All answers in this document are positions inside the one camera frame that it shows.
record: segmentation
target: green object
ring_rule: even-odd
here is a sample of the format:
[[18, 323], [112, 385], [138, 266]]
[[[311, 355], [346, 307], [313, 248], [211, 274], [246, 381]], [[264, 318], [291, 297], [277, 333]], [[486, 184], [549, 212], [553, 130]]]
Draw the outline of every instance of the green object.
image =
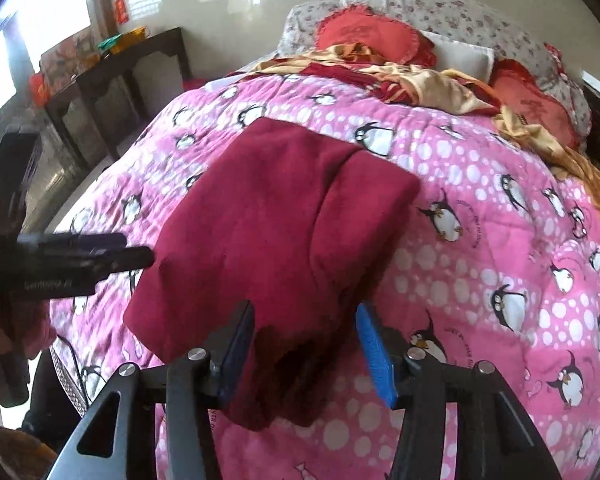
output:
[[113, 47], [120, 38], [122, 38], [122, 34], [104, 40], [98, 45], [98, 50], [100, 50], [101, 52], [106, 52], [107, 50], [110, 50], [111, 47]]

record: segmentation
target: red towel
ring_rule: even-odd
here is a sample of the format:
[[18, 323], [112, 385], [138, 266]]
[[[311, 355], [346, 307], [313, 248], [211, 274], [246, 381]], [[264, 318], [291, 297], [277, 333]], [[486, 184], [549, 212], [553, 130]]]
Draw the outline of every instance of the red towel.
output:
[[258, 119], [165, 222], [125, 324], [168, 363], [251, 300], [254, 345], [227, 415], [250, 430], [309, 425], [419, 188], [359, 145]]

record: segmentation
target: dark wooden desk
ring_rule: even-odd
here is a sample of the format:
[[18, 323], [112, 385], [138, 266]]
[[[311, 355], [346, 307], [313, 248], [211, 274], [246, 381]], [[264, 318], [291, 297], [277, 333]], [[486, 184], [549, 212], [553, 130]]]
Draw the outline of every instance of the dark wooden desk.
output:
[[75, 77], [71, 84], [53, 95], [46, 103], [46, 113], [58, 131], [62, 142], [72, 152], [77, 163], [84, 170], [89, 171], [92, 168], [89, 167], [87, 160], [64, 124], [64, 117], [67, 114], [69, 105], [76, 99], [82, 100], [89, 118], [93, 121], [100, 139], [107, 148], [107, 152], [113, 160], [118, 160], [120, 154], [116, 148], [116, 142], [107, 135], [104, 124], [96, 110], [96, 102], [109, 91], [111, 82], [121, 76], [128, 87], [132, 107], [136, 115], [140, 121], [150, 121], [151, 117], [149, 117], [146, 110], [138, 82], [132, 70], [140, 59], [154, 52], [177, 57], [183, 82], [192, 79], [189, 58], [182, 39], [182, 30], [177, 27], [130, 46], [119, 54], [106, 57], [93, 68]]

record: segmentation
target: black wire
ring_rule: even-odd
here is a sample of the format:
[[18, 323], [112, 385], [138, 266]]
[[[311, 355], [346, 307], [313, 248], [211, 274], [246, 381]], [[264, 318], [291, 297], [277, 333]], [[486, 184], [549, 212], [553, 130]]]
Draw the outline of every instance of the black wire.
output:
[[84, 368], [82, 370], [80, 370], [80, 367], [78, 366], [78, 357], [77, 357], [74, 347], [71, 345], [71, 343], [69, 343], [67, 341], [67, 339], [65, 339], [61, 335], [58, 335], [58, 339], [60, 341], [62, 341], [65, 345], [67, 345], [69, 347], [69, 350], [71, 351], [71, 357], [74, 358], [75, 372], [78, 374], [78, 382], [80, 383], [80, 389], [82, 390], [82, 396], [84, 397], [84, 403], [85, 403], [85, 406], [88, 408], [90, 405], [89, 396], [87, 394], [87, 388], [84, 386], [84, 382], [82, 381], [82, 370], [84, 370]]

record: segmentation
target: blue gripper pad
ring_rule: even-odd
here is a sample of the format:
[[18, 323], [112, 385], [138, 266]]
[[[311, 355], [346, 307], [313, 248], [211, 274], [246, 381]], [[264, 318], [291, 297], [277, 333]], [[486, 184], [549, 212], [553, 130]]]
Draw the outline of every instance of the blue gripper pad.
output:
[[377, 325], [365, 303], [360, 303], [356, 310], [356, 329], [376, 393], [388, 408], [393, 409], [398, 401], [394, 364], [382, 342], [382, 327]]

